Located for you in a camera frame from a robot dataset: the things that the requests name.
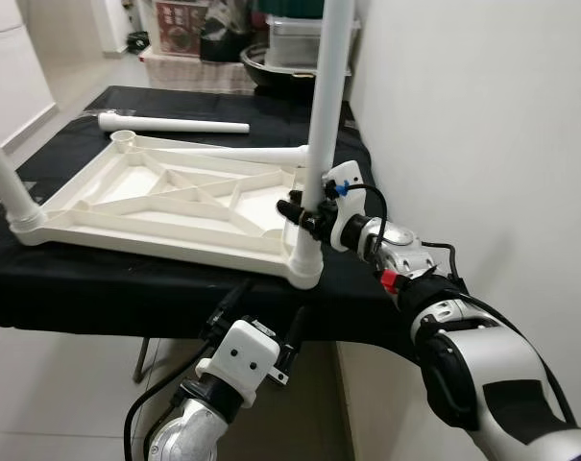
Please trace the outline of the black wok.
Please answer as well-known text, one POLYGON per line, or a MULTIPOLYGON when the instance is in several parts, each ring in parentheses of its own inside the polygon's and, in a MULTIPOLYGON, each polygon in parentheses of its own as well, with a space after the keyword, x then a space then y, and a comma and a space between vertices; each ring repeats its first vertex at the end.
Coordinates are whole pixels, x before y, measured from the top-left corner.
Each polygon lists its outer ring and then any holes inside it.
POLYGON ((248 45, 240 53, 240 61, 254 81, 256 91, 286 97, 309 98, 315 91, 317 71, 313 67, 285 67, 268 64, 267 44, 248 45))

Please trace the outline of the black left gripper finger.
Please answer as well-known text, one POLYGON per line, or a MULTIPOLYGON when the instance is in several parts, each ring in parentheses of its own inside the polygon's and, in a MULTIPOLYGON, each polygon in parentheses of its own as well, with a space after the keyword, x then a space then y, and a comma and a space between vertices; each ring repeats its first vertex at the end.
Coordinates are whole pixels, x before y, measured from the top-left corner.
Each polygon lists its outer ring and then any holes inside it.
POLYGON ((232 288, 207 316, 207 333, 228 333, 233 322, 233 312, 252 288, 253 279, 245 279, 236 288, 232 288))
POLYGON ((302 351, 303 331, 306 328, 309 313, 311 313, 309 304, 300 306, 295 312, 293 321, 287 327, 284 338, 282 338, 280 350, 280 371, 282 373, 289 373, 293 369, 296 356, 302 351))

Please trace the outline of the grey metal table leg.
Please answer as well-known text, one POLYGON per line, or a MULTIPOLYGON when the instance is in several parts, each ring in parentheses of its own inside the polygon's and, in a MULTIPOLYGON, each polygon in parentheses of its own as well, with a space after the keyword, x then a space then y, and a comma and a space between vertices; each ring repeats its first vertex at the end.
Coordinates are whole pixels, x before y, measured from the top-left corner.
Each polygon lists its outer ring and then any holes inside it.
POLYGON ((139 354, 136 357, 135 364, 133 364, 132 381, 136 385, 140 385, 145 380, 145 361, 148 359, 151 339, 144 337, 141 339, 139 354))

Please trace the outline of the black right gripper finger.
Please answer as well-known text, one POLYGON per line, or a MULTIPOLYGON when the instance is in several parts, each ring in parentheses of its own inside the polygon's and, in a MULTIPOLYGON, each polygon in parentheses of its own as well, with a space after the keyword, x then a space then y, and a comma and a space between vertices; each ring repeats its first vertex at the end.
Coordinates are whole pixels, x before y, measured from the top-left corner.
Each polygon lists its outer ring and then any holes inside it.
POLYGON ((291 202, 289 199, 278 199, 276 210, 282 218, 285 218, 295 227, 312 228, 312 212, 304 209, 299 203, 291 202))

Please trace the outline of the stainless steel container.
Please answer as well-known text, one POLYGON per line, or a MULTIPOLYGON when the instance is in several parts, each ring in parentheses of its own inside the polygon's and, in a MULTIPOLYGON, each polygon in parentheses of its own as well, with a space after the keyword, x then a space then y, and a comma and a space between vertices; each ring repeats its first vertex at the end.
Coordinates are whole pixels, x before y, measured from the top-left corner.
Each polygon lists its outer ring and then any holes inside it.
POLYGON ((265 52, 264 64, 274 67, 296 67, 315 69, 323 19, 293 18, 269 14, 265 18, 269 31, 269 44, 265 52))

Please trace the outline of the black tablecloth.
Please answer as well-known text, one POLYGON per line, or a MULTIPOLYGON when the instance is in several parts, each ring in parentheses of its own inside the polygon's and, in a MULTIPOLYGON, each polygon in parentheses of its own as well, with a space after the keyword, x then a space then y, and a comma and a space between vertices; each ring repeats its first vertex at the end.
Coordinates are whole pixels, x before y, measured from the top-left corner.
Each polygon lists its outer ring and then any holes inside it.
MULTIPOLYGON (((215 95, 110 86, 86 96, 83 109, 67 120, 17 173, 32 182, 31 196, 47 199, 105 148, 107 137, 94 120, 76 118, 85 109, 132 109, 141 117, 233 120, 250 123, 248 136, 171 134, 171 139, 272 148, 306 144, 311 102, 268 89, 255 95, 215 95)), ((285 279, 145 257, 67 243, 23 246, 10 232, 0 206, 0 327, 44 332, 133 337, 195 338, 215 305, 243 281, 238 316, 251 315, 281 332, 296 311, 311 304, 304 341, 373 344, 408 356, 409 325, 394 300, 352 255, 324 249, 325 270, 316 288, 299 290, 285 279)))

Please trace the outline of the white ribbed plastic tabletop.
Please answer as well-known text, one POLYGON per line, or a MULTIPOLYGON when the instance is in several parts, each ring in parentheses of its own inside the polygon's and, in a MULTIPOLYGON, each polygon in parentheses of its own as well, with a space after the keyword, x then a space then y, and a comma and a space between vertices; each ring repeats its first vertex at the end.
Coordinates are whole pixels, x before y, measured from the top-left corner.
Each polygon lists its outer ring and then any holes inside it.
POLYGON ((61 189, 37 203, 47 215, 33 232, 39 243, 72 243, 287 280, 299 229, 278 214, 276 203, 303 189, 307 166, 158 148, 221 146, 114 132, 61 189))

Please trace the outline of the black bag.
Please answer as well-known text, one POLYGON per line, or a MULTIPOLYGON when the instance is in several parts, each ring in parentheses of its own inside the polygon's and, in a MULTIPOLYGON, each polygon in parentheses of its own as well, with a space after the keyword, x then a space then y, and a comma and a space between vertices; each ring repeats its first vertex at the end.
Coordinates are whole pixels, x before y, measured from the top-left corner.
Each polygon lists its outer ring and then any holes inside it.
POLYGON ((254 0, 209 0, 201 26, 202 61, 239 62, 255 37, 254 0))

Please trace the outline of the floral cloth covered stand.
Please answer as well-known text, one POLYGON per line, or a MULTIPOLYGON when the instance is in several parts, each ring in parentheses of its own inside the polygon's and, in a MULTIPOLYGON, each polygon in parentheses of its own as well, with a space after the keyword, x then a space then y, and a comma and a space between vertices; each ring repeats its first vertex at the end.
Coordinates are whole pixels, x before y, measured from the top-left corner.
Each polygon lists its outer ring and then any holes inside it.
POLYGON ((163 56, 154 49, 139 54, 150 87, 180 91, 251 95, 256 88, 241 62, 211 62, 197 58, 163 56))

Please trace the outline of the white plastic table leg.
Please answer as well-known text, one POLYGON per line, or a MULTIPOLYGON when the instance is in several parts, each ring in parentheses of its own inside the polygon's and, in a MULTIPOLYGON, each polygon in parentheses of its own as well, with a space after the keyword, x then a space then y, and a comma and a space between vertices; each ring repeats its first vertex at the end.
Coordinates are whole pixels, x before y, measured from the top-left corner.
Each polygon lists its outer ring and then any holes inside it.
MULTIPOLYGON (((333 166, 355 10, 356 0, 326 0, 324 3, 324 26, 309 118, 309 163, 303 181, 302 206, 306 211, 316 211, 324 199, 322 177, 333 166)), ((290 271, 287 281, 301 290, 316 286, 324 272, 321 243, 307 230, 299 230, 296 234, 296 246, 287 268, 290 271)))
POLYGON ((96 115, 103 132, 206 133, 250 134, 251 124, 220 122, 220 120, 189 120, 159 117, 133 117, 115 111, 101 111, 96 115))
POLYGON ((0 202, 6 210, 6 220, 13 236, 22 245, 36 245, 38 238, 33 232, 43 227, 47 215, 19 179, 8 155, 0 146, 0 202))
POLYGON ((171 153, 194 155, 194 157, 210 157, 238 159, 265 165, 289 165, 306 167, 311 163, 308 146, 299 148, 158 148, 171 153))

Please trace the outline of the green pot lid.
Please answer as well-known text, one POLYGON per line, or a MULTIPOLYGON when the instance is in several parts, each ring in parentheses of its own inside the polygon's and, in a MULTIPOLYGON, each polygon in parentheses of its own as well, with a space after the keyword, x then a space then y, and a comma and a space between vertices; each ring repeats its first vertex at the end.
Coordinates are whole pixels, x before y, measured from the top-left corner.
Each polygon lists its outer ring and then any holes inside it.
POLYGON ((255 8, 269 16, 320 19, 326 0, 256 0, 255 8))

